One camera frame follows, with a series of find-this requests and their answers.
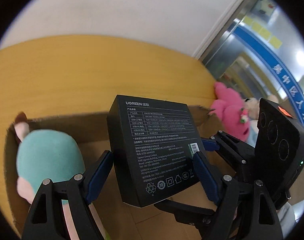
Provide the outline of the black UGREEN box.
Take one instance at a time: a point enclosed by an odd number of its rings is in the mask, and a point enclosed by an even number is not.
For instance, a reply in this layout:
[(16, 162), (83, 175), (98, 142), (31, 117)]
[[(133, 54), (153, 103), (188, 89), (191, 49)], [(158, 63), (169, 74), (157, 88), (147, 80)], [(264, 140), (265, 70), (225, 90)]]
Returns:
[(198, 183), (192, 158), (204, 147), (186, 104), (117, 95), (107, 124), (125, 204), (153, 205)]

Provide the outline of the pink bear plush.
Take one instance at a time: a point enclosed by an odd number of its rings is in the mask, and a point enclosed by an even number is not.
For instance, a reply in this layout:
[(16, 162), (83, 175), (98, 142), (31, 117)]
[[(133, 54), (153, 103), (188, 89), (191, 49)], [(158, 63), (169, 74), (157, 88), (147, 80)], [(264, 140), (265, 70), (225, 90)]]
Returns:
[(221, 82), (214, 83), (214, 90), (216, 100), (211, 104), (210, 114), (216, 114), (228, 134), (246, 141), (249, 137), (250, 123), (248, 111), (240, 94)]

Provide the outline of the cream bunny plush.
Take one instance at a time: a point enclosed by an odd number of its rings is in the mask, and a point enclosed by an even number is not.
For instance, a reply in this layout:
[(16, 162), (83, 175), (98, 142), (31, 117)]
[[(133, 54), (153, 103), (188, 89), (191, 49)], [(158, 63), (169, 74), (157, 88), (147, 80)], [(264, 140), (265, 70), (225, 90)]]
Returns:
[(251, 119), (257, 120), (259, 116), (260, 106), (259, 100), (256, 98), (246, 98), (244, 100), (245, 109), (248, 111), (248, 116)]

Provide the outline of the pink teal pig plush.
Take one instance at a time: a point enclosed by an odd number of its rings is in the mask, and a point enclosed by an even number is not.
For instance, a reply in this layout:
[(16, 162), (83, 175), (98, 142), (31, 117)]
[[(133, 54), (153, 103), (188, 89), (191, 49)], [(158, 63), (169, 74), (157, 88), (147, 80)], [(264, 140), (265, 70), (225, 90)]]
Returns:
[[(25, 113), (21, 112), (14, 121), (14, 129), (20, 141), (17, 152), (17, 192), (30, 205), (45, 179), (54, 183), (70, 180), (76, 174), (83, 174), (85, 167), (81, 151), (76, 141), (68, 134), (51, 129), (31, 131)], [(64, 218), (70, 239), (79, 239), (67, 200), (62, 200)], [(95, 223), (103, 235), (105, 230), (93, 202), (89, 205)]]

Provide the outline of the cardboard box tray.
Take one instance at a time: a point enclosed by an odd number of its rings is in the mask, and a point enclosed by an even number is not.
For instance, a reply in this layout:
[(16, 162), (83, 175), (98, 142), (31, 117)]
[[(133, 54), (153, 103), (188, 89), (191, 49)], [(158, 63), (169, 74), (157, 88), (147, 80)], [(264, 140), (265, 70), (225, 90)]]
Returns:
[[(71, 135), (77, 142), (86, 166), (110, 149), (107, 113), (62, 115), (30, 120), (30, 129), (54, 129)], [(16, 158), (18, 141), (14, 127), (8, 128), (5, 140), (5, 184), (13, 225), (22, 234), (30, 205), (17, 193)], [(201, 239), (192, 225), (178, 223), (172, 214), (154, 206), (137, 208), (124, 204), (117, 179), (111, 171), (94, 202), (104, 228), (112, 239)]]

